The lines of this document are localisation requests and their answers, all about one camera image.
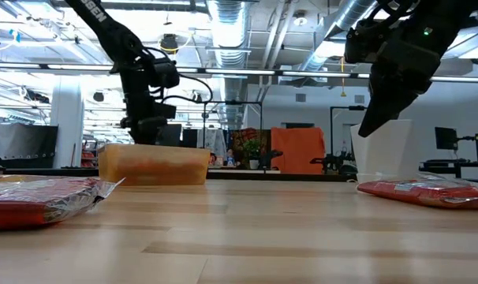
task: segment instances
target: monitor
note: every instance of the monitor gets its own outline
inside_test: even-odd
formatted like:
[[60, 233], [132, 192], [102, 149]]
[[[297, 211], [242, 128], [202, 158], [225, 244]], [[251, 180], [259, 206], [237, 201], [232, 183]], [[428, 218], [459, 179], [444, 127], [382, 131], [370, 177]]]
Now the monitor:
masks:
[[458, 150], [457, 130], [435, 127], [435, 142], [440, 150]]
[[180, 137], [181, 124], [163, 126], [157, 137], [157, 145], [179, 147]]

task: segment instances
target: potted plant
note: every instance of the potted plant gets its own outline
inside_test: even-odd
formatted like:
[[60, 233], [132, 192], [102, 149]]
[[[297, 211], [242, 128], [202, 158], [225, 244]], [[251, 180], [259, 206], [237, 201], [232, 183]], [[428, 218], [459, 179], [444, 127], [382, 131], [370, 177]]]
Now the potted plant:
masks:
[[249, 168], [251, 170], [258, 169], [260, 159], [260, 140], [250, 139], [243, 145], [243, 150], [249, 160]]

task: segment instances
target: black stand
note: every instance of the black stand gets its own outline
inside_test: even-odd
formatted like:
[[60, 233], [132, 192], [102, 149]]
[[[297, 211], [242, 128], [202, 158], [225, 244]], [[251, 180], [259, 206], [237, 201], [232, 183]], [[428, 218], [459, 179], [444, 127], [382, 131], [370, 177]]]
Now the black stand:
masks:
[[426, 171], [434, 174], [454, 174], [456, 178], [461, 178], [461, 168], [464, 167], [476, 167], [478, 168], [478, 133], [475, 136], [465, 136], [458, 138], [458, 141], [467, 140], [476, 142], [476, 156], [477, 162], [465, 161], [462, 159], [457, 160], [428, 160], [420, 167], [420, 171]]

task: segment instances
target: cable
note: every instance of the cable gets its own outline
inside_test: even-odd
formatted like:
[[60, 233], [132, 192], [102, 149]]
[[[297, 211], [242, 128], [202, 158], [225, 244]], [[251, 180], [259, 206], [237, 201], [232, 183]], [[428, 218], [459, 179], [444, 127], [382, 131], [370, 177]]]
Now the cable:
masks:
[[169, 55], [167, 55], [167, 53], [166, 53], [165, 51], [160, 50], [160, 49], [158, 49], [158, 48], [154, 48], [154, 47], [144, 47], [144, 49], [145, 49], [145, 50], [157, 51], [157, 52], [163, 54], [163, 56], [164, 56], [165, 58], [170, 59], [170, 58], [169, 58]]
[[189, 102], [192, 102], [192, 103], [210, 103], [213, 100], [213, 90], [211, 89], [211, 87], [209, 87], [208, 84], [206, 84], [206, 82], [204, 82], [200, 79], [197, 79], [197, 78], [194, 78], [194, 77], [188, 77], [188, 76], [182, 75], [182, 74], [180, 74], [180, 76], [185, 78], [185, 79], [190, 79], [190, 80], [197, 81], [197, 82], [203, 84], [204, 86], [206, 86], [207, 90], [209, 90], [209, 99], [206, 100], [206, 101], [203, 101], [203, 102], [198, 102], [194, 99], [189, 99], [189, 98], [181, 96], [181, 95], [168, 95], [167, 97], [162, 99], [161, 103], [165, 102], [168, 99], [183, 99], [185, 101], [189, 101]]
[[14, 32], [13, 33], [13, 40], [8, 45], [6, 45], [5, 47], [0, 47], [0, 50], [8, 49], [12, 45], [14, 45], [16, 41], [17, 41], [17, 34], [16, 34], [16, 32]]

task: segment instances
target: vent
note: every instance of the vent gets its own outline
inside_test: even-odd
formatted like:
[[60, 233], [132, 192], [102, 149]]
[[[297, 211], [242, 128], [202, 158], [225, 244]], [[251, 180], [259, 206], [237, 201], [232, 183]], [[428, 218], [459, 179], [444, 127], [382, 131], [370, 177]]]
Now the vent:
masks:
[[365, 104], [365, 95], [355, 95], [355, 103]]
[[305, 94], [295, 94], [295, 101], [297, 103], [305, 103]]

